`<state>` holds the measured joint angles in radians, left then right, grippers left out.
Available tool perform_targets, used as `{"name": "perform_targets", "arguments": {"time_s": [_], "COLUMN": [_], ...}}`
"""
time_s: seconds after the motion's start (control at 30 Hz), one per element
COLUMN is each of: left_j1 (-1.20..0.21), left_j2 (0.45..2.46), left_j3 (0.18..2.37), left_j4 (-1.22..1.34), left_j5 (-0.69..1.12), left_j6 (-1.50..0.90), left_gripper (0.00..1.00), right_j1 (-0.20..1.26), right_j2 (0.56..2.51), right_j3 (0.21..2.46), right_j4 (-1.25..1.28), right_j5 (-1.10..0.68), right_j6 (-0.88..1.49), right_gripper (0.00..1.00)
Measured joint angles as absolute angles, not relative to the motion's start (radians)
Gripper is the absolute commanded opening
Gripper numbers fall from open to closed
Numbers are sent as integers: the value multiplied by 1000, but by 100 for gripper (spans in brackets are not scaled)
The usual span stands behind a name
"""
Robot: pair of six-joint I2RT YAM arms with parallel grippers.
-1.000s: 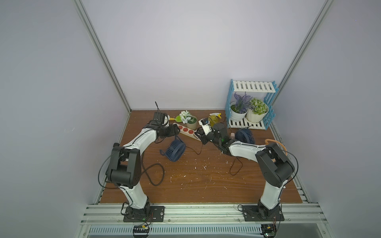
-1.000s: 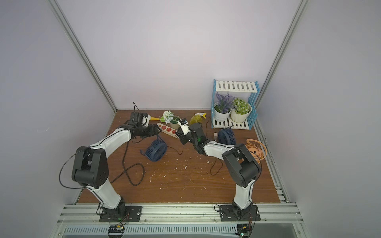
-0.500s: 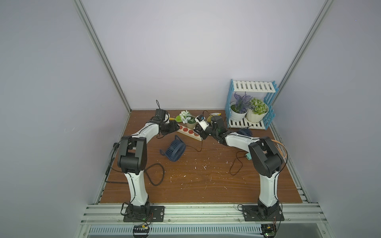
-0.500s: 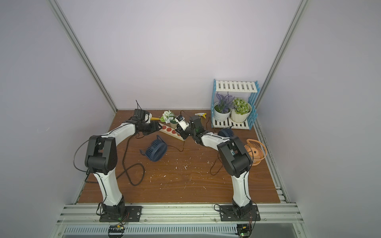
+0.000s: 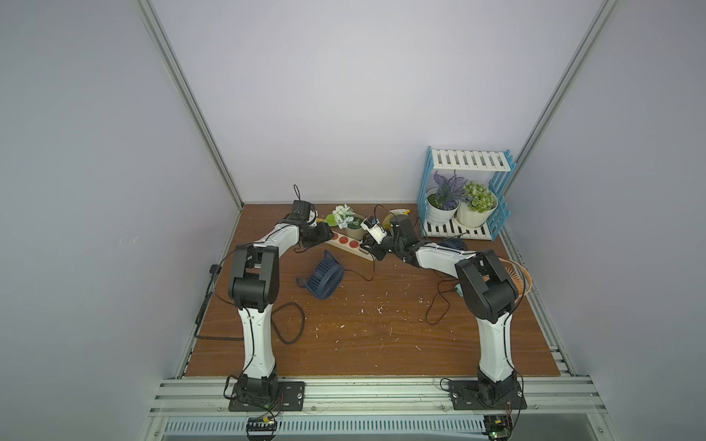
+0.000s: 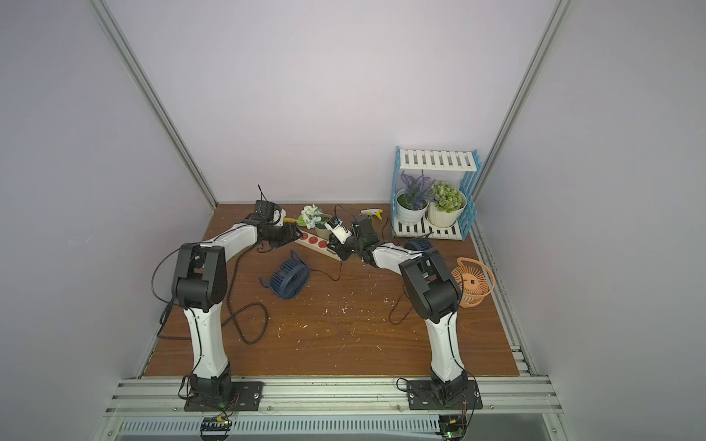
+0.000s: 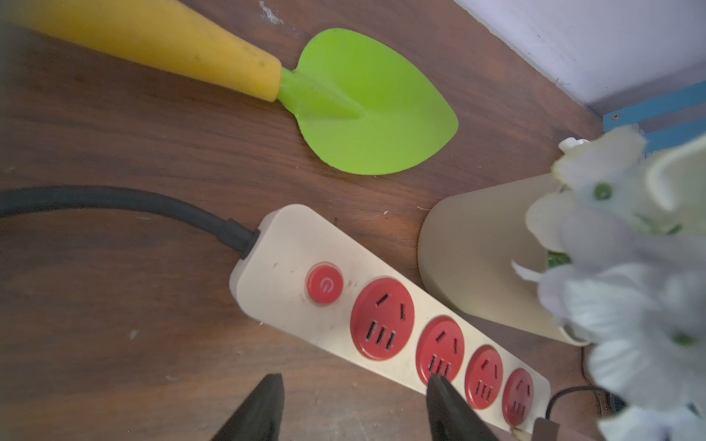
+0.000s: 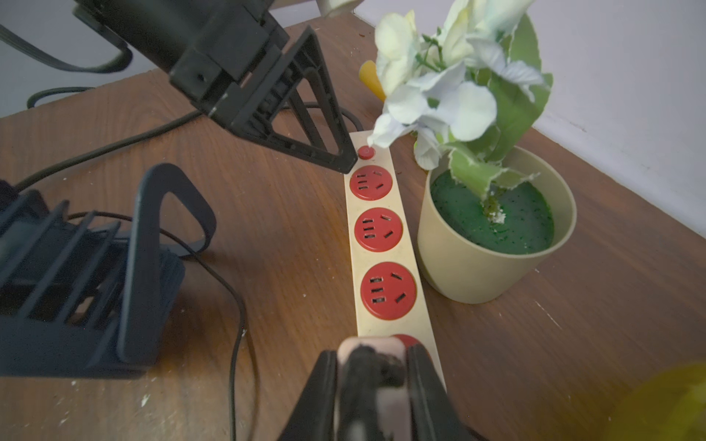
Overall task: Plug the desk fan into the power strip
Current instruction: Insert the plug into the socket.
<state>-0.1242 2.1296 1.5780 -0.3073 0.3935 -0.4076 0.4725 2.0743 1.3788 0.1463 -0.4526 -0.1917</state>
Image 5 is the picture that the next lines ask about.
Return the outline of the beige red power strip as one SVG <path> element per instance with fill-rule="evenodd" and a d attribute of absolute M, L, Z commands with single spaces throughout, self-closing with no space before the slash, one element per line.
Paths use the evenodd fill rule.
<path fill-rule="evenodd" d="M 368 261 L 374 260 L 374 257 L 370 253 L 360 247 L 360 241 L 353 239 L 347 235 L 341 233 L 334 233 L 333 238 L 327 241 L 327 244 L 329 244 L 330 246 L 334 246 L 339 250 L 343 250 L 345 252 L 356 255 L 356 257 L 360 257 Z"/>

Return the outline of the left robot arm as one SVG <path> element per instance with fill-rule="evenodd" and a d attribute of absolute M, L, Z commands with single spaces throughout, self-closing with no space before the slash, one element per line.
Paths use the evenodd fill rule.
<path fill-rule="evenodd" d="M 292 211 L 264 237 L 233 250 L 228 295 L 243 325 L 243 379 L 268 379 L 276 371 L 271 316 L 281 284 L 279 259 L 298 244 L 317 246 L 333 238 L 330 227 L 317 218 L 312 203 L 295 200 Z"/>

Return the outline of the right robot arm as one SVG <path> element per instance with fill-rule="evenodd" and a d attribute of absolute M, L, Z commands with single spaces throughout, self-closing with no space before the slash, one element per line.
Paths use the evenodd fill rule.
<path fill-rule="evenodd" d="M 510 326 L 520 293 L 494 251 L 463 251 L 424 240 L 406 215 L 391 218 L 388 229 L 371 216 L 362 222 L 362 229 L 366 234 L 361 247 L 375 259 L 395 255 L 415 268 L 456 279 L 479 327 L 478 379 L 493 386 L 518 379 L 511 354 Z"/>

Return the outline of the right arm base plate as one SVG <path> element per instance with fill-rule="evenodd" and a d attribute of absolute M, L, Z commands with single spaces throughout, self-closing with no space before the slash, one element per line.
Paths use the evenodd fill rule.
<path fill-rule="evenodd" d="M 526 410 L 521 384 L 489 385 L 479 380 L 451 380 L 445 386 L 456 411 Z"/>

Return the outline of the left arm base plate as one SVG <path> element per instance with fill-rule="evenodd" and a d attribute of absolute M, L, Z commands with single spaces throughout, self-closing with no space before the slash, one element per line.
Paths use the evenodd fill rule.
<path fill-rule="evenodd" d="M 246 389 L 235 385 L 232 391 L 226 391 L 224 397 L 229 401 L 231 412 L 301 412 L 305 397 L 306 383 L 303 381 L 268 384 L 263 390 Z"/>

